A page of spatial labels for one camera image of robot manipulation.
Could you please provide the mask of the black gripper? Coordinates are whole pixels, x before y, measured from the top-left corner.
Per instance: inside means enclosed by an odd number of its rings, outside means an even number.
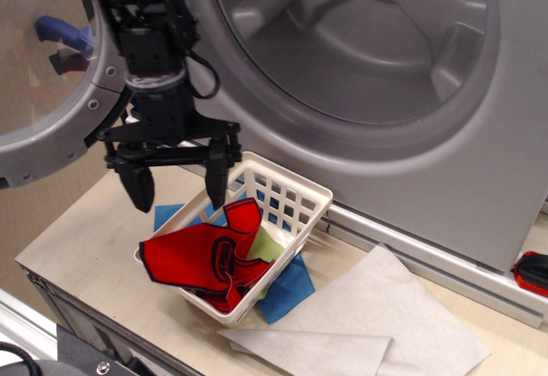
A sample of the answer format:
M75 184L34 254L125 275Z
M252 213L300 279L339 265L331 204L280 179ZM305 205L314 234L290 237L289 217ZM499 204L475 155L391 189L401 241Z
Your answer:
M202 116L194 106L188 72L138 76L128 74L126 87L133 94L137 122L99 134L105 143L105 161L116 167L135 208L149 212L154 181L148 167L205 164L205 188L214 210L225 203L229 169L241 160L235 122Z

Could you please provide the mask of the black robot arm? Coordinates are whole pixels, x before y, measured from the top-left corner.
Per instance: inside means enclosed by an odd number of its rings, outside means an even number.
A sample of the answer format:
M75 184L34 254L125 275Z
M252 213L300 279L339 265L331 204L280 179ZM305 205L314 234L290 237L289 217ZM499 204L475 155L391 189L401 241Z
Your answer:
M154 199L153 166L202 164L205 188L215 209L225 203L229 168L241 160L240 126L202 116L194 101L213 98L192 84L187 60L211 65L193 47L197 20L185 0L98 0L116 48L125 60L125 88L138 122L102 128L97 139L105 162L119 176L134 206L149 212Z

